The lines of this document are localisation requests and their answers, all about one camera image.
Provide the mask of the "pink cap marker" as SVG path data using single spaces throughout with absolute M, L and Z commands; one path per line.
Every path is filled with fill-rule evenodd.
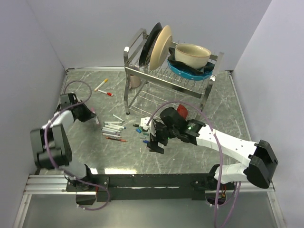
M 100 122 L 99 122 L 99 119 L 98 119 L 97 114 L 96 114 L 96 112 L 95 112 L 95 109 L 94 109 L 94 108 L 91 108 L 91 111 L 92 111 L 92 113 L 95 115 L 95 116 L 94 116 L 95 123 L 96 123 L 97 125 L 100 125 Z

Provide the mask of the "red cap marker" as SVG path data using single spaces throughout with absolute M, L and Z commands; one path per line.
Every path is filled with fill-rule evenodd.
M 102 90 L 97 90 L 98 92 L 102 93 L 102 94 L 106 94 L 108 96 L 114 96 L 112 93 L 106 92 L 106 91 L 102 91 Z

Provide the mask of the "yellow cap marker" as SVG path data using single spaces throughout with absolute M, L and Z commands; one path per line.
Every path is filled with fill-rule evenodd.
M 108 78 L 106 78 L 104 81 L 102 81 L 95 89 L 94 91 L 96 92 L 102 85 L 104 85 L 108 81 Z

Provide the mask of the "dark red marker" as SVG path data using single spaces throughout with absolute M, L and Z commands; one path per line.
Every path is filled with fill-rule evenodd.
M 128 142 L 127 140 L 125 139 L 121 139 L 121 138 L 114 138 L 114 137 L 106 137 L 106 139 L 108 140 L 114 140 L 114 141 L 120 141 L 120 142 Z

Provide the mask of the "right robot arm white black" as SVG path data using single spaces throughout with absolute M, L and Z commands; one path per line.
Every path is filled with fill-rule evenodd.
M 239 181 L 249 181 L 261 189 L 269 188 L 278 159 L 267 141 L 252 142 L 233 137 L 211 129 L 204 122 L 186 120 L 173 107 L 164 109 L 160 117 L 160 121 L 148 117 L 140 120 L 140 127 L 150 133 L 147 146 L 152 152 L 163 154 L 160 145 L 166 146 L 169 139 L 178 138 L 184 143 L 222 152 L 238 161 L 231 165 L 214 165 L 208 177 L 211 188 L 219 189 L 223 184 Z

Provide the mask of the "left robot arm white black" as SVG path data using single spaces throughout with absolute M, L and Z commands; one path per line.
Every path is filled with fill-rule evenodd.
M 76 121 L 87 122 L 96 117 L 85 104 L 77 99 L 74 93 L 60 96 L 60 104 L 57 106 L 54 116 L 56 120 L 49 128 L 46 124 L 41 128 L 30 132 L 30 141 L 33 151 L 34 163 L 38 169 L 54 170 L 46 145 L 50 154 L 60 169 L 67 171 L 67 175 L 77 176 L 77 185 L 85 191 L 94 186 L 94 178 L 86 164 L 72 161 L 72 149 L 68 142 L 67 130 Z

